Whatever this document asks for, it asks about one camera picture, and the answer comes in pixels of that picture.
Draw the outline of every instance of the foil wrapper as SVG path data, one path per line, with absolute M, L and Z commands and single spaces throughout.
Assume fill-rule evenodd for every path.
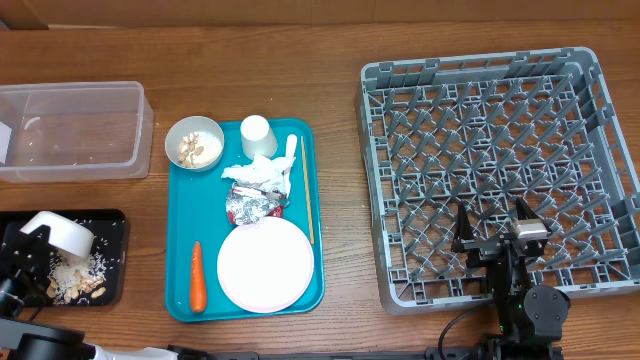
M 234 183 L 227 195 L 227 215 L 236 225 L 255 224 L 265 216 L 282 217 L 286 196 Z

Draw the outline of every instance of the teal tray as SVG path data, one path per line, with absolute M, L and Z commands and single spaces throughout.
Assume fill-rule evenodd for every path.
M 251 163 L 242 152 L 240 122 L 221 122 L 225 147 L 220 162 L 211 170 L 193 172 L 171 164 L 169 169 L 169 213 L 167 224 L 167 268 L 165 305 L 169 314 L 183 322 L 231 320 L 266 315 L 297 314 L 313 310 L 324 296 L 324 267 L 322 260 L 322 226 L 318 197 L 318 174 L 311 128 L 300 119 L 277 119 L 269 123 L 278 140 L 275 157 L 284 156 L 289 134 L 298 136 L 296 160 L 291 170 L 290 205 L 284 218 L 298 226 L 309 237 L 309 220 L 302 169 L 300 136 L 304 136 L 309 172 L 309 192 L 315 244 L 314 274 L 309 288 L 297 302 L 273 314 L 256 314 L 243 310 L 227 298 L 218 281 L 218 252 L 222 242 L 235 225 L 229 223 L 225 199 L 232 180 L 221 179 L 225 167 Z M 189 306 L 191 252 L 195 241 L 202 244 L 208 303 L 204 313 L 194 314 Z

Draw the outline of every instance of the white paper cup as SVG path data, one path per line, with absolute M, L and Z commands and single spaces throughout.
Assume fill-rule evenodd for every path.
M 278 150 L 276 136 L 267 119 L 260 115 L 251 115 L 240 125 L 242 135 L 242 151 L 251 160 L 262 155 L 271 158 Z
M 51 228 L 49 244 L 60 249 L 68 260 L 83 260 L 89 257 L 93 245 L 93 233 L 89 229 L 56 213 L 40 211 L 20 231 L 30 234 L 42 225 Z

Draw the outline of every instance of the clear plastic container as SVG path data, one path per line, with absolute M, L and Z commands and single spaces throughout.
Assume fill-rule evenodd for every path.
M 137 82 L 0 86 L 0 179 L 143 178 L 152 134 Z

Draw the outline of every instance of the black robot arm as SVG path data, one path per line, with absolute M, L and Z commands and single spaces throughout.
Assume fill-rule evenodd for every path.
M 563 359 L 552 343 L 562 338 L 569 297 L 546 285 L 533 286 L 526 261 L 544 255 L 551 231 L 522 198 L 512 231 L 476 241 L 463 205 L 458 207 L 451 250 L 467 254 L 468 268 L 486 268 L 486 285 L 496 304 L 501 335 L 485 335 L 477 346 L 478 360 Z

